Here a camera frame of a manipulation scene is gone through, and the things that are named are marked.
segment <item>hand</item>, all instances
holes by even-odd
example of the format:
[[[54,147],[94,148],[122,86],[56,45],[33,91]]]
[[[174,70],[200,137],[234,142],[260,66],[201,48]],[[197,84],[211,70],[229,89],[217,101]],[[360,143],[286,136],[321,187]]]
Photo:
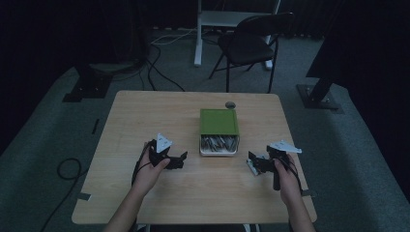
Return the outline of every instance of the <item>hand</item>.
[[[164,159],[157,166],[154,166],[150,163],[148,150],[149,149],[146,149],[145,153],[143,154],[138,167],[138,169],[141,169],[136,174],[135,181],[132,186],[132,188],[135,189],[142,197],[145,196],[153,188],[161,174],[161,171],[166,168],[166,166],[170,162],[170,159]]]
[[[289,157],[289,161],[291,163],[295,163],[291,156],[289,156],[288,154],[287,156]],[[283,203],[289,207],[290,204],[302,200],[298,180],[296,179],[292,171],[289,169],[286,170],[283,164],[278,159],[275,159],[275,167],[279,174],[280,197]],[[290,164],[290,167],[294,168],[294,171],[296,172],[296,168],[293,164]]]

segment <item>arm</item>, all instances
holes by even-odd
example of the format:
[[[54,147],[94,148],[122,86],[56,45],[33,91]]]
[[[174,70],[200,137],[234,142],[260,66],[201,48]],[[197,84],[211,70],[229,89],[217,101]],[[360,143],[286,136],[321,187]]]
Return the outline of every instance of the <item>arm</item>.
[[[147,149],[138,168],[141,168],[144,164],[149,162],[150,160]],[[148,164],[139,170],[138,174],[135,177],[132,188],[130,189],[124,200],[121,202],[108,225],[105,227],[104,232],[129,231],[136,219],[136,215],[139,212],[142,200],[155,185],[157,179],[161,174],[161,171],[168,164],[169,159],[164,159],[155,167],[152,164]]]
[[[275,167],[279,173],[280,197],[287,207],[290,224],[295,232],[316,231],[311,223],[308,210],[302,199],[298,181],[290,170],[285,170],[279,160],[275,160]]]

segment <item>table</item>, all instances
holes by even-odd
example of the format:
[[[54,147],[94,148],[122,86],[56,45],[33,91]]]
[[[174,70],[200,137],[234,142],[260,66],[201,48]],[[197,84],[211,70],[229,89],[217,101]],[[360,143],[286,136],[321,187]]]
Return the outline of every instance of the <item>table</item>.
[[[235,102],[241,141],[234,157],[199,154],[199,109]],[[287,222],[285,205],[273,190],[273,173],[254,176],[248,151],[267,154],[266,146],[293,144],[278,96],[272,94],[120,91],[78,199],[73,222],[108,223],[131,188],[133,168],[144,142],[162,133],[173,141],[169,155],[188,151],[184,168],[163,170],[138,214],[142,224]],[[296,154],[303,189],[307,183]],[[304,197],[313,221],[312,200]]]
[[[272,14],[278,12],[280,0],[276,0]],[[270,15],[267,13],[244,13],[244,12],[221,12],[221,11],[202,11],[202,0],[198,0],[197,13],[197,30],[196,30],[196,48],[193,64],[197,67],[202,63],[202,26],[225,26],[236,27],[239,22],[247,17],[254,15]],[[269,43],[271,37],[267,37],[266,43]],[[272,61],[265,62],[266,68],[272,68]]]

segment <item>desk leg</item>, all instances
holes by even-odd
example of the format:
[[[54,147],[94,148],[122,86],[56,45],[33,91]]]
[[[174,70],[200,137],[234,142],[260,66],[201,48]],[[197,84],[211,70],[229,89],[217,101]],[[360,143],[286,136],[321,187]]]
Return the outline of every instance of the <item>desk leg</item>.
[[[196,27],[196,48],[195,48],[195,60],[193,64],[196,67],[201,66],[202,59],[202,1],[198,0],[198,17],[197,17],[197,27]]]
[[[195,61],[193,63],[196,67],[201,66],[201,58],[202,58],[202,39],[199,39],[196,41]]]
[[[270,41],[271,41],[271,36],[267,36],[265,38],[266,44],[268,44]],[[272,60],[265,61],[265,67],[266,67],[267,70],[271,70],[272,69]]]

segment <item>open box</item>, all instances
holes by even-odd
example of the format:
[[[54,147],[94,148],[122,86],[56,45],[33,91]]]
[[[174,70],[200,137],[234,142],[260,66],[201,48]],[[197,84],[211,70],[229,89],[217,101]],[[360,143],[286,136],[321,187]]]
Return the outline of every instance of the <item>open box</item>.
[[[202,156],[233,156],[239,129],[234,109],[201,109],[199,150]]]

